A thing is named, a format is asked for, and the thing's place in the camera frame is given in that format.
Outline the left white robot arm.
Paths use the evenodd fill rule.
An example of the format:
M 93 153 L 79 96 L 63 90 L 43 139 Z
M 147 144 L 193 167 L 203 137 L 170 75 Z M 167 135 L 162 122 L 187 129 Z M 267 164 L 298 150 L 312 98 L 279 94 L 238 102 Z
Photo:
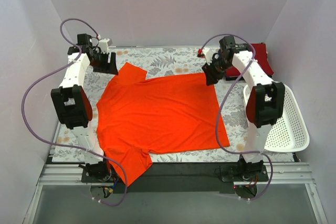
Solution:
M 83 84 L 88 67 L 92 67 L 94 72 L 114 75 L 118 70 L 116 54 L 109 50 L 111 39 L 98 39 L 97 45 L 92 40 L 88 34 L 78 34 L 77 43 L 67 52 L 71 65 L 59 87 L 51 90 L 51 99 L 59 122 L 71 130 L 79 147 L 84 149 L 85 165 L 82 169 L 87 176 L 106 182 L 111 178 L 112 170 L 102 158 L 104 151 L 92 129 L 93 109 Z

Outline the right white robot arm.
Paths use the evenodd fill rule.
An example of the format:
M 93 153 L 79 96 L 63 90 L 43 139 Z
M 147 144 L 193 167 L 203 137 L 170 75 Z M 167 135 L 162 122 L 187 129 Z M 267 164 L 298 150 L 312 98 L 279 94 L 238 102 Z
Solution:
M 197 56 L 206 60 L 202 69 L 206 84 L 211 86 L 224 77 L 227 70 L 236 68 L 250 89 L 245 113 L 248 121 L 248 136 L 244 151 L 237 152 L 239 160 L 233 173 L 248 181 L 262 172 L 266 140 L 273 125 L 282 117 L 285 86 L 275 82 L 261 68 L 256 60 L 252 44 L 243 41 L 238 44 L 235 35 L 220 34 L 219 51 L 212 52 L 202 46 Z

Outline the orange t-shirt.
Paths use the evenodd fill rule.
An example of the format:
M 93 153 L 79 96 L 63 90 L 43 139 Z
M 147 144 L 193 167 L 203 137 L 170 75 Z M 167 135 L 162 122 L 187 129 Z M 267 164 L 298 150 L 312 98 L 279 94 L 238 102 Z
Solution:
M 97 103 L 100 147 L 127 184 L 152 166 L 151 154 L 229 146 L 215 89 L 204 74 L 146 74 L 126 63 Z

